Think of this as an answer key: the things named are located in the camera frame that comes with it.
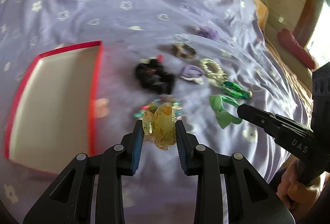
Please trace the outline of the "person's right hand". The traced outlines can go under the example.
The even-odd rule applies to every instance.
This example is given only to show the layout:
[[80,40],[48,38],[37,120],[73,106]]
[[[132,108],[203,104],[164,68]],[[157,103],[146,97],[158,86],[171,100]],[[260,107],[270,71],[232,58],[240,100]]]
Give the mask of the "person's right hand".
[[289,209],[296,220],[303,219],[312,209],[317,199],[320,197],[324,186],[329,181],[329,173],[324,172],[313,180],[311,186],[305,186],[298,182],[296,175],[295,159],[284,172],[281,183],[277,189],[277,196],[283,204]]

